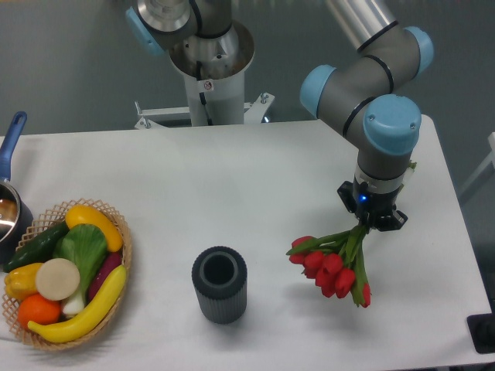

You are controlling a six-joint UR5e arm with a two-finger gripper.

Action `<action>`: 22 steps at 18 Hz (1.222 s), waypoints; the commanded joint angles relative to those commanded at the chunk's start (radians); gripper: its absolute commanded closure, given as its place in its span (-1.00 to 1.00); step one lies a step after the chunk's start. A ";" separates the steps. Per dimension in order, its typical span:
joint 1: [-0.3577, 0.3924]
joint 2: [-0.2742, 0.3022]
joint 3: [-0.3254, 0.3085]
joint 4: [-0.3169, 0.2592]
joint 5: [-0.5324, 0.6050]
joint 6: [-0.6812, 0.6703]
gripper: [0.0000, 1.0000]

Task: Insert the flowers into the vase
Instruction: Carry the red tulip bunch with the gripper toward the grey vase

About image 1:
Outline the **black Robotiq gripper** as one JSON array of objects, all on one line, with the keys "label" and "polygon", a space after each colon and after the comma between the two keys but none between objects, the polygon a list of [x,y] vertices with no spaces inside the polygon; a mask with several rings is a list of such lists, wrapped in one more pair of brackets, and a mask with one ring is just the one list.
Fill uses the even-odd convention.
[{"label": "black Robotiq gripper", "polygon": [[337,194],[346,210],[355,215],[361,225],[368,229],[388,232],[401,229],[408,217],[397,209],[395,201],[399,189],[388,193],[376,193],[371,187],[357,180],[343,182]]}]

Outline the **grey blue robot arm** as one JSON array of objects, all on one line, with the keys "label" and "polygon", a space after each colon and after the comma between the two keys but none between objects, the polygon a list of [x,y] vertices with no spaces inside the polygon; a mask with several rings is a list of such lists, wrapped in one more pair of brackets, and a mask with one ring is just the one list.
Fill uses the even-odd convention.
[{"label": "grey blue robot arm", "polygon": [[[399,230],[396,198],[419,138],[422,114],[397,88],[432,62],[429,36],[401,28],[381,1],[331,1],[360,58],[346,70],[321,65],[304,79],[302,106],[358,150],[353,180],[339,187],[348,212],[379,231]],[[254,40],[229,1],[136,1],[125,13],[152,55],[168,53],[184,79],[195,126],[243,124],[244,73]]]}]

